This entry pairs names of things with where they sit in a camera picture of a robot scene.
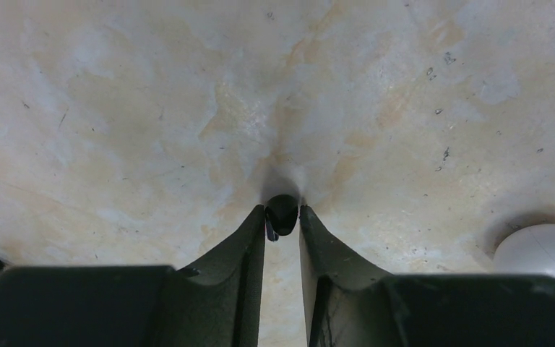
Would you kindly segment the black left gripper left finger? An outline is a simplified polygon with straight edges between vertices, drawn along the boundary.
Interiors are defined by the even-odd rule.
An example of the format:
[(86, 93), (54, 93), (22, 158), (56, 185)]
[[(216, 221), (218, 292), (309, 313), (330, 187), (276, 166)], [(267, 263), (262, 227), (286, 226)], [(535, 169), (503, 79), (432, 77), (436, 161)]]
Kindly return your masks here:
[(255, 346), (264, 209), (206, 254), (170, 265), (11, 267), (0, 346)]

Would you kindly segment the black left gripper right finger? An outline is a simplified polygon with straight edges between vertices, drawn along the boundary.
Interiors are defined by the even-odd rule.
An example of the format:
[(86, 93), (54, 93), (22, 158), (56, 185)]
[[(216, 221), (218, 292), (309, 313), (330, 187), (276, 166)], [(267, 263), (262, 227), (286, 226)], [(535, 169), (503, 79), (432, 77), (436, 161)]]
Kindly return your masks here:
[(392, 274), (299, 218), (309, 346), (555, 346), (555, 278)]

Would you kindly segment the white earbud charging case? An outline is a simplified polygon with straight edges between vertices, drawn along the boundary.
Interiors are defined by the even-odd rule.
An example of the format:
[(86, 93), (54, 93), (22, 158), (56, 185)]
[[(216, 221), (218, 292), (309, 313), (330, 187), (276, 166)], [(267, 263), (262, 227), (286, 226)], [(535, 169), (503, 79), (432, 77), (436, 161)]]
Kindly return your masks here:
[(555, 224), (529, 226), (509, 235), (494, 253), (493, 270), (555, 277)]

